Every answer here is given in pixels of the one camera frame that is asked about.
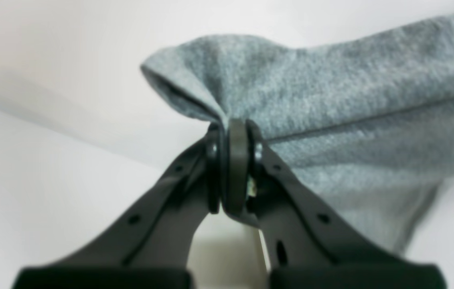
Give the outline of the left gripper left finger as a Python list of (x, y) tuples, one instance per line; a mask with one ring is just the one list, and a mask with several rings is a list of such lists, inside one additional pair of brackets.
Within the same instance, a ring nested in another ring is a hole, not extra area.
[(73, 254), (20, 271), (15, 289), (193, 289), (193, 236), (219, 212), (221, 129), (175, 159), (157, 183), (102, 234)]

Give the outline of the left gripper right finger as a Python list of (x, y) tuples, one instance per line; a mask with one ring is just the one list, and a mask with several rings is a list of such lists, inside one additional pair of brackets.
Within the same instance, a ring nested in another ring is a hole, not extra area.
[(359, 234), (306, 188), (251, 120), (223, 137), (223, 208), (263, 232), (271, 289), (445, 289), (436, 265), (419, 265)]

